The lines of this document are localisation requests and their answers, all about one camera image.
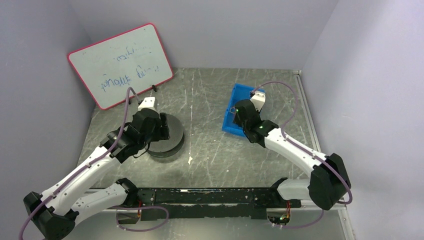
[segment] table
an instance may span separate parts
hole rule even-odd
[[[301,96],[301,88],[291,70],[174,68],[174,73],[174,78],[159,86],[158,92],[149,91],[140,98],[156,97],[158,111],[172,114],[182,122],[185,143],[180,152],[163,159],[148,154],[137,159],[130,157],[102,177],[93,188],[106,188],[119,178],[128,178],[140,188],[209,188],[269,187],[282,177],[306,177],[276,152],[221,131],[235,83],[257,86],[268,81],[283,81]],[[293,112],[293,94],[281,84],[269,84],[264,89],[266,102],[262,118],[282,124]],[[135,100],[133,102],[128,118],[137,111],[137,104]],[[300,97],[298,111],[285,131],[303,144],[316,148],[306,111]],[[94,109],[78,164],[91,154],[108,132],[121,125],[123,112],[124,104],[106,111],[98,107]]]

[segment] blue plastic bin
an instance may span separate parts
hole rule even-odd
[[[252,86],[246,86],[243,84],[236,83],[234,87],[232,88],[231,98],[228,103],[228,107],[225,111],[225,117],[224,122],[222,123],[222,130],[224,132],[238,135],[241,137],[246,137],[246,135],[243,133],[243,129],[236,124],[233,123],[234,120],[234,113],[230,112],[230,108],[234,106],[238,101],[243,99],[250,99],[250,92],[255,89]],[[259,89],[259,92],[265,93],[263,89]]]

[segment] red whiteboard frame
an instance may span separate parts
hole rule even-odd
[[[92,44],[90,44],[90,45],[88,45],[88,46],[85,46],[85,47],[83,47],[83,48],[80,48],[80,49],[78,49],[78,50],[72,51],[72,52],[70,52],[70,53],[68,53],[68,54],[67,54],[67,56],[66,56],[67,61],[68,61],[68,62],[69,62],[69,64],[72,66],[73,70],[76,72],[76,74],[78,75],[79,79],[81,79],[81,82],[84,84],[85,88],[86,88],[86,89],[88,90],[88,92],[90,93],[91,97],[92,97],[92,98],[93,98],[93,100],[95,101],[95,104],[96,104],[96,105],[97,105],[97,106],[98,106],[101,110],[108,110],[108,109],[111,109],[111,108],[115,107],[116,105],[119,105],[119,104],[121,104],[121,103],[125,102],[125,98],[124,98],[124,100],[122,100],[122,101],[120,101],[120,102],[117,102],[117,103],[113,104],[113,105],[112,105],[112,106],[110,106],[110,107],[107,107],[107,108],[102,108],[102,107],[100,107],[99,103],[97,102],[97,100],[96,100],[96,99],[95,99],[95,97],[93,96],[92,92],[90,91],[90,89],[88,88],[88,86],[86,85],[86,83],[84,82],[84,80],[83,80],[83,78],[81,77],[80,73],[77,71],[77,69],[75,68],[75,66],[72,64],[72,62],[71,62],[71,60],[70,60],[69,56],[70,56],[71,54],[73,54],[73,53],[79,52],[79,51],[81,51],[81,50],[84,50],[84,49],[89,48],[89,47],[91,47],[91,46],[97,45],[97,44],[99,44],[99,43],[103,43],[104,41],[107,41],[107,40],[109,40],[109,39],[116,38],[116,37],[121,36],[121,35],[123,35],[123,34],[126,34],[126,33],[129,33],[129,32],[131,32],[131,31],[134,31],[134,30],[136,30],[136,29],[139,29],[139,28],[145,27],[145,26],[147,26],[147,25],[152,25],[152,26],[153,26],[154,31],[156,32],[157,38],[159,39],[160,46],[162,47],[162,51],[163,51],[163,53],[165,54],[166,61],[168,62],[169,68],[171,69],[171,73],[172,73],[172,76],[171,76],[170,78],[168,78],[168,79],[166,79],[166,80],[164,80],[164,81],[161,81],[161,82],[159,82],[158,84],[156,84],[155,86],[157,87],[157,86],[162,85],[162,84],[164,84],[164,83],[168,82],[169,80],[171,80],[171,79],[174,77],[174,71],[173,71],[173,69],[172,69],[172,67],[171,67],[170,60],[169,60],[169,58],[168,58],[167,52],[164,50],[164,44],[162,43],[161,37],[159,36],[158,29],[156,28],[156,26],[155,26],[153,23],[150,23],[150,22],[149,22],[149,23],[146,23],[146,24],[144,24],[144,25],[141,25],[141,26],[138,26],[138,27],[136,27],[136,28],[130,29],[130,30],[128,30],[128,31],[122,32],[122,33],[117,34],[117,35],[115,35],[115,36],[111,36],[111,37],[106,38],[106,39],[104,39],[104,40],[101,40],[101,41],[98,41],[98,42],[92,43]],[[147,92],[147,91],[149,91],[149,90],[152,90],[152,88],[153,88],[153,87],[149,87],[149,88],[147,88],[147,89],[145,89],[145,90],[143,90],[143,91],[141,91],[141,92],[137,92],[137,95],[140,95],[140,94],[145,93],[145,92]]]

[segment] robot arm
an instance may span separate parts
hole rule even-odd
[[[111,131],[101,141],[93,153],[70,174],[41,194],[29,193],[24,198],[28,214],[47,197],[53,196],[32,218],[46,239],[60,240],[86,218],[113,206],[134,206],[138,200],[138,188],[128,179],[119,179],[106,189],[83,196],[101,177],[117,168],[127,158],[137,154],[150,142],[169,139],[167,117],[157,113],[156,99],[147,97],[133,115],[133,120],[125,124],[121,138],[110,154],[93,165],[90,162],[102,156],[115,142],[119,129]],[[59,193],[54,195],[58,186],[69,180],[74,173],[81,171]]]
[[[323,210],[329,210],[347,190],[342,182],[328,167],[318,160],[328,163],[351,187],[345,165],[340,156],[328,156],[315,151],[282,132],[270,120],[262,120],[260,111],[265,103],[265,94],[256,92],[250,99],[235,104],[234,123],[243,128],[251,143],[258,143],[271,149],[298,166],[309,179],[287,179],[279,184],[277,191],[285,200],[312,200]]]

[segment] white wall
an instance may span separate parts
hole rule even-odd
[[[70,0],[93,41],[157,26],[174,67],[301,69],[338,0]]]
[[[320,143],[344,157],[358,240],[423,239],[424,2],[340,0],[303,68]]]
[[[89,44],[67,0],[0,7],[0,239],[18,238],[23,198],[77,165],[94,103],[66,54]],[[30,223],[25,239],[42,239]]]

